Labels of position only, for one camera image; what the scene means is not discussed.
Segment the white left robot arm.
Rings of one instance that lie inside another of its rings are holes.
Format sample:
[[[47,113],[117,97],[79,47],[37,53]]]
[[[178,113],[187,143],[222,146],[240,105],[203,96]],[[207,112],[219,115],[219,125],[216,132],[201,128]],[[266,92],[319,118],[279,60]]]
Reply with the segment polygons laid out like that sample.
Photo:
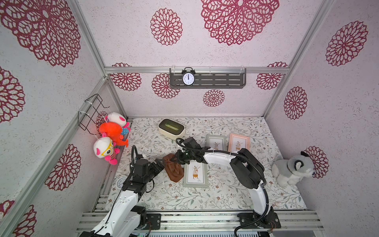
[[[164,170],[162,159],[153,163],[140,159],[132,166],[106,217],[90,232],[82,232],[82,237],[129,237],[135,229],[147,223],[146,209],[138,205],[147,191],[147,184]]]

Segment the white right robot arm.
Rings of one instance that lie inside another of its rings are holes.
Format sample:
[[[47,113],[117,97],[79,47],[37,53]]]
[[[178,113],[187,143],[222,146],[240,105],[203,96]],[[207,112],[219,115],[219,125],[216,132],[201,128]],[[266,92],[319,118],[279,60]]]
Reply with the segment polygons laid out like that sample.
[[[263,217],[268,214],[270,204],[265,190],[265,168],[250,151],[245,148],[238,152],[212,150],[210,147],[201,147],[193,137],[177,138],[175,142],[179,149],[172,162],[189,165],[191,161],[196,161],[231,167],[240,184],[249,190],[254,212]]]

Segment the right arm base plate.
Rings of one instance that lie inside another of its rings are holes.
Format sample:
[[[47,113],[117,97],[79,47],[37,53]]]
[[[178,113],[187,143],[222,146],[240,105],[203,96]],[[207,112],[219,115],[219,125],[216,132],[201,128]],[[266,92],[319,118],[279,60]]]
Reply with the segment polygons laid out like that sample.
[[[239,213],[237,215],[242,229],[280,229],[281,223],[275,212],[269,212],[265,217],[257,221],[260,217],[255,212]]]

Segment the green picture frame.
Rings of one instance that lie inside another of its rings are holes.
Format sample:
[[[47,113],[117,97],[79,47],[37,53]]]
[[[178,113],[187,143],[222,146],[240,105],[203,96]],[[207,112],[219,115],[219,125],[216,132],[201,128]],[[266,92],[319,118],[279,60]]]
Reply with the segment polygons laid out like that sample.
[[[208,187],[208,165],[190,161],[184,166],[183,186],[186,188],[207,188]]]
[[[227,150],[227,140],[221,135],[206,135],[206,146],[211,150]]]

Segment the brown cloth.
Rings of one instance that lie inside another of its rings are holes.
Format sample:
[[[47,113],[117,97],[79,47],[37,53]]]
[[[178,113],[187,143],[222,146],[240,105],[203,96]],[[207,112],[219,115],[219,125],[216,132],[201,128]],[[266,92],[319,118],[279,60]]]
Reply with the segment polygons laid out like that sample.
[[[163,158],[163,165],[171,181],[177,183],[184,177],[184,169],[180,164],[174,163],[174,154],[168,154]]]

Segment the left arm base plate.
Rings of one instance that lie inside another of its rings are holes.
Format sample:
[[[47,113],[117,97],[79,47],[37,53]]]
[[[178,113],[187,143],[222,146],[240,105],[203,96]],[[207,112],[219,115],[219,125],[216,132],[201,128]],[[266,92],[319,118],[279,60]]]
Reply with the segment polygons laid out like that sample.
[[[161,214],[142,214],[140,224],[136,230],[159,230],[161,227]]]

